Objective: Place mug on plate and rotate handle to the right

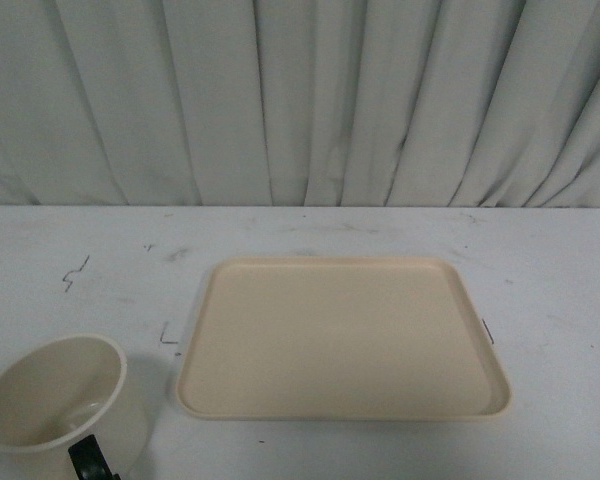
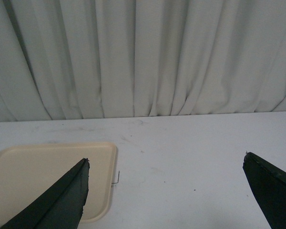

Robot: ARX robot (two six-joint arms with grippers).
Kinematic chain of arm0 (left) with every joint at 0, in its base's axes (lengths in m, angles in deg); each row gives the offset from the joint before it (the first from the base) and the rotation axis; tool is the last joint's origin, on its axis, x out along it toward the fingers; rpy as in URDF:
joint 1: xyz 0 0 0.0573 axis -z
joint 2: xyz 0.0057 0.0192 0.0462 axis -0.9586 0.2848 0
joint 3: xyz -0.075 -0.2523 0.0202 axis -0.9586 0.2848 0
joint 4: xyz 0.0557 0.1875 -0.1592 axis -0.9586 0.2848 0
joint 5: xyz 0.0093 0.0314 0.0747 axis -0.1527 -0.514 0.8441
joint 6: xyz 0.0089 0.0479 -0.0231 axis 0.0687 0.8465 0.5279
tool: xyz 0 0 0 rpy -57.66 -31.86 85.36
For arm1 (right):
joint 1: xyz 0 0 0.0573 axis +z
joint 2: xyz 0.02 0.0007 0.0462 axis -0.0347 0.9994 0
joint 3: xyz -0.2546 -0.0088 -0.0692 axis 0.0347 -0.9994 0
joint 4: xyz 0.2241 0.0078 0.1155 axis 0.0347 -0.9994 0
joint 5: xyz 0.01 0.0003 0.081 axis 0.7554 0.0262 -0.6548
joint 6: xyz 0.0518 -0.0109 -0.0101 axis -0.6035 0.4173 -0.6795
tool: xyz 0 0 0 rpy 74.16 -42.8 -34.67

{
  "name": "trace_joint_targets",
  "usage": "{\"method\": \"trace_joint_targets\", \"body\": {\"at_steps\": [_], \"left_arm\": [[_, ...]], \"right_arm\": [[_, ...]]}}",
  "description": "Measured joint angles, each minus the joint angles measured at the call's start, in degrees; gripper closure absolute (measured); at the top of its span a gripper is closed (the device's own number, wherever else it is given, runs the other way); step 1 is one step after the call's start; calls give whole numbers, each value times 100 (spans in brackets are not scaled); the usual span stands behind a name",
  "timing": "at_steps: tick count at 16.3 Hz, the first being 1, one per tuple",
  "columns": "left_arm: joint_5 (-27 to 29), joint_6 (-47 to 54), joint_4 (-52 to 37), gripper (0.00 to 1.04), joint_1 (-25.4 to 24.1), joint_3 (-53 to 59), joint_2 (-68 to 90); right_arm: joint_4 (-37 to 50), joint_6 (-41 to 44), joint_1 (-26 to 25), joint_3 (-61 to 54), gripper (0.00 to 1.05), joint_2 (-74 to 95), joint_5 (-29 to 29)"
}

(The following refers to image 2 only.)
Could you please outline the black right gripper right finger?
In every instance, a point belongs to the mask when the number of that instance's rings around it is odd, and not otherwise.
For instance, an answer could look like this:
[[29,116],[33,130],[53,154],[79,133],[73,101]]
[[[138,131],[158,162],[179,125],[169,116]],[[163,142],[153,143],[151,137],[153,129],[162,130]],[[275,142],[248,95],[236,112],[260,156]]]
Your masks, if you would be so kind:
[[252,152],[243,170],[251,191],[272,229],[286,229],[286,172]]

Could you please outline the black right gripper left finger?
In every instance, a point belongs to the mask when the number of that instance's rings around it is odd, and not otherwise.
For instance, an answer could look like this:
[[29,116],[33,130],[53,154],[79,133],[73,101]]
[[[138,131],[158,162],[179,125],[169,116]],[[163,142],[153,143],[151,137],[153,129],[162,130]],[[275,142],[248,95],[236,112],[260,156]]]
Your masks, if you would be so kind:
[[2,229],[76,229],[89,192],[89,160],[65,173]]

